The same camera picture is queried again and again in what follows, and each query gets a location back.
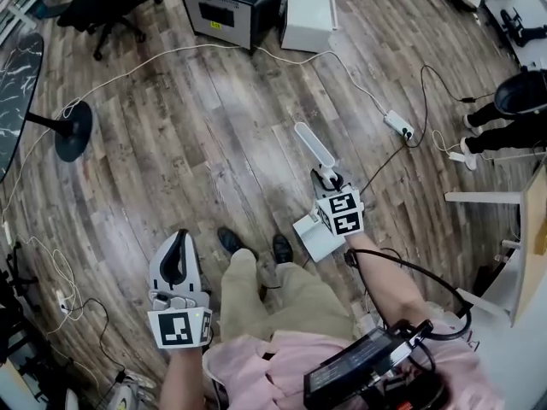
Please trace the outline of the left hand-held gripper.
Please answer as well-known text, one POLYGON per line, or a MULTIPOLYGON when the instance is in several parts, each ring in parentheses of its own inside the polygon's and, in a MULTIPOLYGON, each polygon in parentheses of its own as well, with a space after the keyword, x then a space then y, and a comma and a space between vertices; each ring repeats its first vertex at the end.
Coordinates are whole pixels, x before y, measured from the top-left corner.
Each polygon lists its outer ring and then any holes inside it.
POLYGON ((181 229, 170 236, 149 264, 148 318, 160 349, 202 348, 213 336, 209 284, 187 233, 181 229))

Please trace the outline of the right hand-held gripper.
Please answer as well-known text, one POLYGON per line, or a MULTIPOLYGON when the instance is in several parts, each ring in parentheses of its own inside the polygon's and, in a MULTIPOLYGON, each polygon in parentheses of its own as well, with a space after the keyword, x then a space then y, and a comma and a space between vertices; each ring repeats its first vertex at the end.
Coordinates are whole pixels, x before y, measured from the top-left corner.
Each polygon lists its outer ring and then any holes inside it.
POLYGON ((320 222, 335 237, 346 237, 364 231, 363 211, 360 192, 351 183, 344 184, 344 178, 334 172, 327 190, 323 177, 315 170, 310 172, 315 192, 313 221, 320 222))

